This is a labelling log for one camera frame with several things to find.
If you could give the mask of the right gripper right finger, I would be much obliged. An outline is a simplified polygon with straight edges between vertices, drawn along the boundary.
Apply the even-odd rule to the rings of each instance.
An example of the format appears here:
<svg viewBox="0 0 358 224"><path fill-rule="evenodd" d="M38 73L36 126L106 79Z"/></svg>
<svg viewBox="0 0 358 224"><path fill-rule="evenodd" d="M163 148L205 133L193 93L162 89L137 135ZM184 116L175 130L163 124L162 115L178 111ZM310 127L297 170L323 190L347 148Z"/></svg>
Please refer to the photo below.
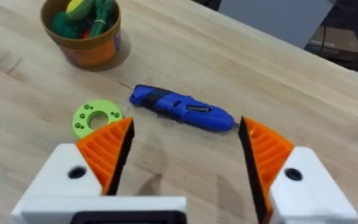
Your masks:
<svg viewBox="0 0 358 224"><path fill-rule="evenodd" d="M258 223L358 223L358 212L312 149L244 116L238 136Z"/></svg>

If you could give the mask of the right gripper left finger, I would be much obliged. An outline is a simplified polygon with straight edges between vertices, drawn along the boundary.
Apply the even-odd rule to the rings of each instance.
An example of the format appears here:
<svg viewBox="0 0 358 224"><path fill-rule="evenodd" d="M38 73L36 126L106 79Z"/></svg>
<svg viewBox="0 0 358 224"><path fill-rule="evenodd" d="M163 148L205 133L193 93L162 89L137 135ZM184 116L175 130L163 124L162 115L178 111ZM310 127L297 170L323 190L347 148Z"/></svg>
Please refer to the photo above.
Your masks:
<svg viewBox="0 0 358 224"><path fill-rule="evenodd" d="M133 138L129 117L59 144L13 208L14 222L71 223L77 213L105 208L96 200L116 194Z"/></svg>

